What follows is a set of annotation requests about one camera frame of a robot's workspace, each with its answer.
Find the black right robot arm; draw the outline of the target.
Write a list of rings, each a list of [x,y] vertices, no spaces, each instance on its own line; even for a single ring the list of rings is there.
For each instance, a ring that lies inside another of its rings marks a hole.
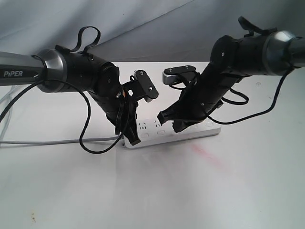
[[[176,102],[157,118],[161,124],[173,122],[179,133],[211,118],[222,106],[224,95],[243,78],[255,75],[276,75],[284,79],[294,69],[305,65],[305,40],[288,31],[234,39],[223,36],[212,48],[208,65],[199,73],[186,65],[167,68],[163,83],[168,86],[183,83]]]

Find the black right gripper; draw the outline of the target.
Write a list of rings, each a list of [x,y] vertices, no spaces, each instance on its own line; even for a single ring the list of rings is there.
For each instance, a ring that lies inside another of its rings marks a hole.
[[[174,132],[182,132],[219,108],[223,104],[223,96],[223,82],[197,81],[182,91],[171,108],[160,111],[157,119],[161,125],[173,121]]]

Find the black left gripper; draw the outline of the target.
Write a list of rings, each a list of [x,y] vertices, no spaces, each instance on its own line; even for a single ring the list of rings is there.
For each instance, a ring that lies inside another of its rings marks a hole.
[[[135,105],[124,88],[99,89],[100,107],[115,126],[115,133],[124,133],[129,143],[140,143],[135,121]]]

